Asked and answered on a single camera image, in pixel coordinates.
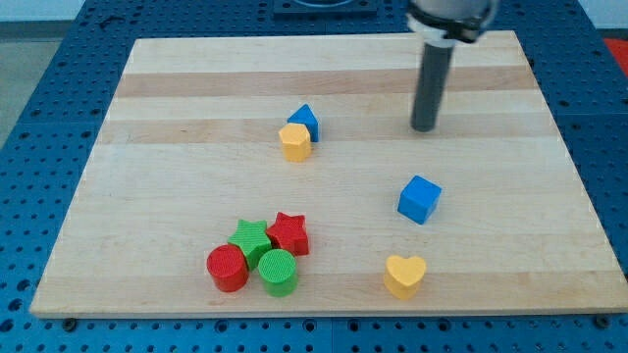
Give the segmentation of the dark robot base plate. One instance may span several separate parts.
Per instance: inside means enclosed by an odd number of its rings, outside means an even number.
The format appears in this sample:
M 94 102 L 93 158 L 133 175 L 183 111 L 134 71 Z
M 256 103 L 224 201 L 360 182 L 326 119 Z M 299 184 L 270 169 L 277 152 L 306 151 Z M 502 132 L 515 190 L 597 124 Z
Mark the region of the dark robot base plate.
M 273 17 L 292 19 L 299 16 L 329 17 L 377 14 L 380 0 L 273 0 Z

